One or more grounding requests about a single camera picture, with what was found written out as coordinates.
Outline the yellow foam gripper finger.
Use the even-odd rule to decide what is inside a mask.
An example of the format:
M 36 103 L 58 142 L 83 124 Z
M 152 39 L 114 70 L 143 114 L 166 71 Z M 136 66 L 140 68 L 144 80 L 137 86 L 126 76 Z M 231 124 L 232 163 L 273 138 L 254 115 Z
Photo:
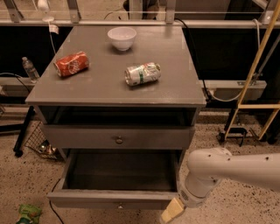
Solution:
M 161 224 L 168 224 L 185 211 L 185 205 L 180 198 L 173 198 L 160 215 Z

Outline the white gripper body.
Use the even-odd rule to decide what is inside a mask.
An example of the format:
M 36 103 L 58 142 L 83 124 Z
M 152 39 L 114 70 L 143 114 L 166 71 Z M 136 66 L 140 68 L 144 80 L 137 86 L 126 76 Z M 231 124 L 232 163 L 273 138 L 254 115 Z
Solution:
M 200 207 L 220 182 L 220 179 L 200 179 L 189 172 L 179 184 L 178 195 L 186 207 Z

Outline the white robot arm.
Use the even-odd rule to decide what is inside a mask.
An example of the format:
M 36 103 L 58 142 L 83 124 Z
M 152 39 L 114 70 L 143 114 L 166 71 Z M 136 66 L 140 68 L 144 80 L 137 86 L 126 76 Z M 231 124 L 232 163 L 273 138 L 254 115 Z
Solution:
M 162 212 L 161 224 L 169 224 L 187 207 L 201 206 L 223 179 L 280 191 L 280 153 L 234 156 L 225 148 L 200 149 L 189 154 L 186 165 L 188 173 L 178 196 Z

